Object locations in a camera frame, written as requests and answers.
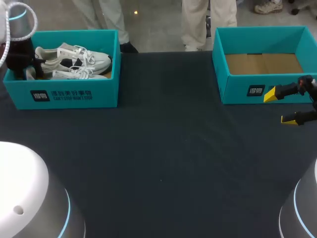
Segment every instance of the teal box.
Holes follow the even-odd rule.
[[[17,109],[114,108],[117,106],[121,53],[116,30],[43,31],[33,38],[34,47],[58,48],[66,42],[113,57],[109,79],[15,80],[8,70],[4,85]],[[37,100],[34,94],[41,95]]]
[[[232,75],[226,54],[295,54],[304,73]],[[212,60],[224,104],[259,104],[274,85],[298,82],[304,75],[317,75],[317,44],[305,26],[217,28]],[[263,89],[260,96],[250,90]],[[272,103],[311,103],[309,95],[291,95]]]

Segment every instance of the small hole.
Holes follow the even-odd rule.
[[[13,208],[13,211],[18,214],[18,215],[23,215],[24,211],[23,211],[23,208],[21,206],[15,206]]]

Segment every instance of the glowing blue ring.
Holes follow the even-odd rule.
[[[60,232],[60,234],[59,234],[59,236],[58,236],[57,238],[61,238],[61,237],[62,237],[62,235],[64,234],[64,232],[65,232],[65,230],[66,230],[68,221],[69,221],[69,215],[70,215],[70,199],[69,199],[69,195],[68,195],[68,192],[67,192],[66,189],[65,189],[65,191],[66,191],[67,198],[68,198],[68,213],[67,213],[67,218],[66,218],[64,227],[63,227],[63,229],[61,230],[61,232]]]
[[[18,16],[9,18],[9,21],[13,21],[13,20],[19,19],[19,18],[23,17],[25,14],[26,14],[26,10],[24,11],[24,13],[22,13],[22,14],[20,14]]]
[[[302,224],[302,227],[305,229],[305,231],[307,232],[307,234],[311,237],[311,238],[315,238],[312,233],[307,229],[307,227],[305,226],[304,222],[302,221],[302,218],[300,217],[299,213],[298,213],[298,210],[297,210],[297,206],[296,206],[296,190],[297,190],[297,186],[299,184],[300,180],[298,181],[298,183],[296,184],[296,187],[295,187],[295,191],[294,191],[294,207],[295,207],[295,212],[296,212],[296,215],[297,215],[297,218],[299,220],[299,222]]]

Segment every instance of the tiled floor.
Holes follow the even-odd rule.
[[[85,24],[71,0],[29,0],[36,11],[39,30],[85,29]],[[255,0],[245,0],[238,7],[239,26],[307,25],[317,39],[317,20],[310,11],[296,16],[284,1],[278,14],[257,15],[252,12]],[[140,52],[183,51],[181,36],[181,0],[121,0],[130,40]]]

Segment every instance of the robotic arm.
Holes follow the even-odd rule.
[[[313,102],[313,111],[310,112],[295,112],[287,116],[282,116],[281,123],[303,125],[308,121],[317,120],[317,82],[311,75],[306,75],[298,79],[298,83],[291,83],[288,85],[277,85],[272,88],[264,96],[264,102],[271,102],[275,100],[284,99],[285,96],[300,93],[304,95],[309,93]]]
[[[29,10],[34,18],[34,27],[30,30],[26,15]],[[0,43],[5,43],[0,67],[6,61],[9,69],[14,71],[17,79],[26,79],[24,69],[30,65],[35,68],[37,78],[43,77],[42,60],[35,58],[31,37],[36,32],[38,20],[35,12],[27,4],[11,0],[7,4],[0,0]]]

